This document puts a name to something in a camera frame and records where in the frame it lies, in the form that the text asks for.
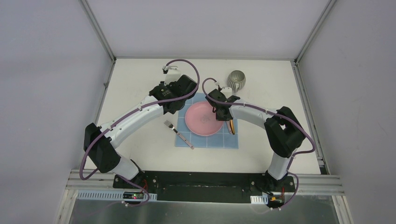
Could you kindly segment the gold table knife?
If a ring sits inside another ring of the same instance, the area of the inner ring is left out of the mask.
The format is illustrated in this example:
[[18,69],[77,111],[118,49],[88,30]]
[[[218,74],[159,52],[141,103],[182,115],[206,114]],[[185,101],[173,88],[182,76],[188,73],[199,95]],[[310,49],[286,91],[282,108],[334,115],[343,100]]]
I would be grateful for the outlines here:
[[226,124],[227,124],[227,128],[228,128],[229,133],[232,134],[232,135],[235,135],[236,131],[235,131],[235,127],[234,127],[234,124],[233,124],[233,120],[227,121]]

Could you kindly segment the pink plate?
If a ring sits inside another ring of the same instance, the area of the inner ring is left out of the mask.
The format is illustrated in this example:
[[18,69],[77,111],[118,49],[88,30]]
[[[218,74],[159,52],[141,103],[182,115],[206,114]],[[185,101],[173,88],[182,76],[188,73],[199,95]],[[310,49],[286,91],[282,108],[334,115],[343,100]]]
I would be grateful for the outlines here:
[[185,113],[185,123],[188,129],[200,136],[210,136],[217,133],[223,126],[222,121],[216,120],[213,107],[207,101],[192,104]]

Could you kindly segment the blue checked cloth napkin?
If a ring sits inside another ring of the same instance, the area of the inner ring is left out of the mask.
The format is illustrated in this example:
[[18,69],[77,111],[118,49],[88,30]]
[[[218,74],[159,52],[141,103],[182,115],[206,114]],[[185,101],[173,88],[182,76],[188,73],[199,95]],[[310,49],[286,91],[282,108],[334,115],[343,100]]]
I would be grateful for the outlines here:
[[195,96],[186,101],[182,110],[178,111],[176,129],[195,147],[195,148],[224,148],[224,149],[238,149],[238,123],[234,121],[236,134],[229,133],[227,124],[223,122],[222,128],[215,134],[210,136],[200,136],[192,133],[186,126],[184,117],[187,109],[194,103],[200,101],[207,101],[203,93],[197,93]]

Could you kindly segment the grey ribbed mug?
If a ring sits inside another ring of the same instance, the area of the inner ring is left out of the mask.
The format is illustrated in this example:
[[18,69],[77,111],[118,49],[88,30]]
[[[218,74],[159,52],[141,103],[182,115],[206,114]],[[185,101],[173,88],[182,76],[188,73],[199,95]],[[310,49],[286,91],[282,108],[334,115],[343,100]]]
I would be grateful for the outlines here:
[[244,72],[240,70],[232,71],[227,77],[227,85],[233,90],[233,92],[240,91],[246,84],[246,76]]

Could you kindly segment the pink handled fork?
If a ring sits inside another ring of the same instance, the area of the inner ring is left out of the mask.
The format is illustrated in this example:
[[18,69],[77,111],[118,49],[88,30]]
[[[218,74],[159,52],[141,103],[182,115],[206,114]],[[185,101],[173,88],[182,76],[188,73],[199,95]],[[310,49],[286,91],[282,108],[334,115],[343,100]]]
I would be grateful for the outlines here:
[[171,129],[172,131],[174,131],[176,133],[176,135],[190,148],[190,149],[194,149],[195,147],[175,128],[175,126],[168,120],[164,121],[164,124]]

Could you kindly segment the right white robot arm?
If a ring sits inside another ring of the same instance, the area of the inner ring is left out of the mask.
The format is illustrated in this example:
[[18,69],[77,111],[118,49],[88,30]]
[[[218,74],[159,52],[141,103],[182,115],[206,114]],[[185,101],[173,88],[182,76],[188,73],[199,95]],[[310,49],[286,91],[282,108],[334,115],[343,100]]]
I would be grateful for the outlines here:
[[218,89],[206,94],[205,98],[213,107],[216,120],[240,119],[265,130],[273,150],[271,164],[265,173],[265,185],[271,191],[279,190],[284,184],[283,178],[288,173],[293,153],[307,138],[291,109],[283,106],[272,112],[246,103],[238,96],[226,98]]

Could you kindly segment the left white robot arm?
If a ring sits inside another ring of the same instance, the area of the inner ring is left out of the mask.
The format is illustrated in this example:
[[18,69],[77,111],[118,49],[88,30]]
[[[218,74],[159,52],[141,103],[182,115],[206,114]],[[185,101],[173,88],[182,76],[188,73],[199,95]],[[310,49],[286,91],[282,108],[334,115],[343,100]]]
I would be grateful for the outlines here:
[[116,148],[151,120],[181,110],[186,100],[192,98],[197,90],[198,83],[182,75],[169,84],[161,82],[140,103],[113,121],[100,126],[94,123],[87,125],[83,147],[85,154],[80,168],[83,169],[86,159],[90,158],[97,171],[124,177],[126,185],[132,189],[140,187],[141,170],[133,161],[120,155]]

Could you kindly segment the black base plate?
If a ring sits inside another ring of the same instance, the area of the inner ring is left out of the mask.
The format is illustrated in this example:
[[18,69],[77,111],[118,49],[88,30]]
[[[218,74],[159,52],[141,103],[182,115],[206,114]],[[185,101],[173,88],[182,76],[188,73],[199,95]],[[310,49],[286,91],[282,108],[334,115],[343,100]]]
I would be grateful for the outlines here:
[[261,173],[146,171],[132,182],[146,187],[158,201],[171,202],[251,203],[251,197],[267,192],[274,196],[295,192],[292,176],[271,181]]

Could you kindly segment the aluminium frame rail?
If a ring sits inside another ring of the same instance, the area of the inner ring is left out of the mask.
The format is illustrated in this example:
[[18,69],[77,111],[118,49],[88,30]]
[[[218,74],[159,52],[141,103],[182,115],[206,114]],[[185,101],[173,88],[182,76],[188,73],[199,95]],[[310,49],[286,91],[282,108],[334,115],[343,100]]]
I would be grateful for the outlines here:
[[[82,181],[78,170],[71,170],[55,223],[66,224],[70,221],[76,199],[122,201],[125,191],[139,192],[135,189],[113,188],[114,177],[114,174],[96,173],[91,179]],[[331,196],[338,221],[341,224],[354,223],[338,175],[298,174],[297,179],[299,180],[298,196]]]

